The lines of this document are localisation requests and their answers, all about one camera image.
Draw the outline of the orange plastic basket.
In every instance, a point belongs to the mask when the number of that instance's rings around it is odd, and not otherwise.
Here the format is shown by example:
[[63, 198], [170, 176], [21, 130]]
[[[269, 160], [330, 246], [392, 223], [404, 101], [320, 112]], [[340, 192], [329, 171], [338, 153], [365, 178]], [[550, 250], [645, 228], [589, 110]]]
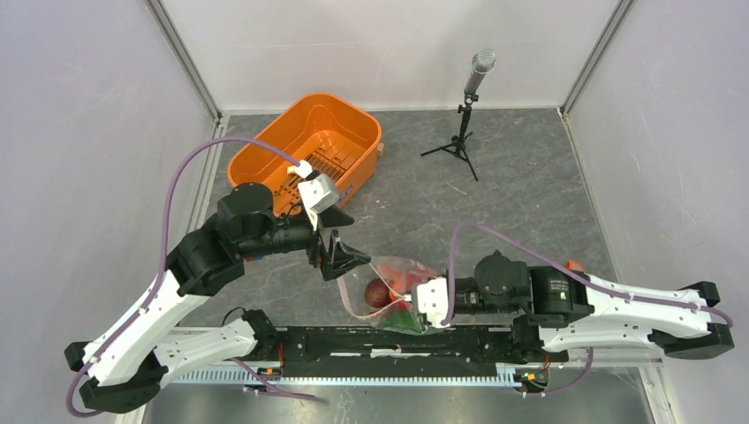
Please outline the orange plastic basket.
[[[381, 138], [382, 128], [375, 117], [327, 93], [300, 98], [256, 136], [330, 176], [340, 208], [374, 174]], [[277, 215], [296, 215], [301, 206], [296, 189], [300, 178], [287, 173], [289, 165], [266, 149], [248, 144], [231, 158], [227, 179], [231, 186], [264, 184], [273, 193]]]

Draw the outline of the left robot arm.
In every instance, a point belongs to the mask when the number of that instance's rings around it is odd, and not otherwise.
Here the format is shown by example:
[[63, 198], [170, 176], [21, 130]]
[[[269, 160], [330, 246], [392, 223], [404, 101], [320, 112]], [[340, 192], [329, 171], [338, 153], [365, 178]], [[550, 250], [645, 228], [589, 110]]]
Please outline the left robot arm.
[[277, 216], [273, 201], [264, 185], [235, 187], [198, 230], [166, 255], [154, 282], [116, 324], [94, 341], [65, 348], [76, 375], [68, 392], [83, 403], [73, 415], [129, 413], [194, 370], [222, 360], [276, 355], [278, 332], [260, 310], [248, 310], [197, 336], [166, 340], [185, 316], [242, 277], [247, 261], [303, 251], [327, 281], [370, 262], [336, 231], [324, 240], [308, 216]]

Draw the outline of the green toy bok choy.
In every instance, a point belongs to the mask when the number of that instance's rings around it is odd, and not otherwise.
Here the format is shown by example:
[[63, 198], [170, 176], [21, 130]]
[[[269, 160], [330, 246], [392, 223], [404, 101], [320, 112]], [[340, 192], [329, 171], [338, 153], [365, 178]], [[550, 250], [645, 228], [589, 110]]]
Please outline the green toy bok choy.
[[405, 309], [388, 309], [384, 312], [377, 328], [407, 335], [422, 335], [425, 326], [417, 314]]

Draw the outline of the red toy tomato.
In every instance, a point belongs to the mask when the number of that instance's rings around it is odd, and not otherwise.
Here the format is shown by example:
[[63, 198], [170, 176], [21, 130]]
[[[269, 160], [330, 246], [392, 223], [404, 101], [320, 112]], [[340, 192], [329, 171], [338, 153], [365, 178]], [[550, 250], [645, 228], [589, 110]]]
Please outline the red toy tomato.
[[386, 277], [390, 288], [389, 296], [391, 299], [396, 299], [408, 294], [414, 285], [424, 283], [433, 276], [432, 273], [417, 272], [414, 270], [391, 273]]

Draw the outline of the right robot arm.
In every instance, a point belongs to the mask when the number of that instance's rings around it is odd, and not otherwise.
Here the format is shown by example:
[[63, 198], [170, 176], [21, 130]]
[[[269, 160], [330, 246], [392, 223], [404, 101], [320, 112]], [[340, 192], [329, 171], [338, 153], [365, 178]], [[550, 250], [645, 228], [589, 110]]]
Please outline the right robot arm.
[[510, 350], [521, 360], [578, 348], [660, 349], [672, 359], [711, 360], [735, 346], [709, 312], [711, 282], [675, 291], [613, 283], [581, 270], [529, 266], [499, 252], [455, 281], [455, 314], [515, 314]]

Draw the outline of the dark purple toy plum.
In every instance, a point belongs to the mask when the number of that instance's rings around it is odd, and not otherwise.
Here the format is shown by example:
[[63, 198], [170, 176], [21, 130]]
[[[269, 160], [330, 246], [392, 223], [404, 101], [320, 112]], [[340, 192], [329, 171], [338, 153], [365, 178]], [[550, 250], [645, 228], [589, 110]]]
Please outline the dark purple toy plum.
[[380, 278], [372, 279], [364, 290], [364, 300], [372, 308], [386, 307], [390, 302], [390, 288]]

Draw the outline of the clear polka dot zip bag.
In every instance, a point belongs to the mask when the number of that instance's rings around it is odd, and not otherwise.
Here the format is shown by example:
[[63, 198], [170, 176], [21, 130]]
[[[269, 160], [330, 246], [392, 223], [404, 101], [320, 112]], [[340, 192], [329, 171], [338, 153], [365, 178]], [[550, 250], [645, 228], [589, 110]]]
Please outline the clear polka dot zip bag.
[[346, 311], [375, 329], [425, 336], [447, 328], [446, 278], [418, 261], [376, 256], [337, 284]]

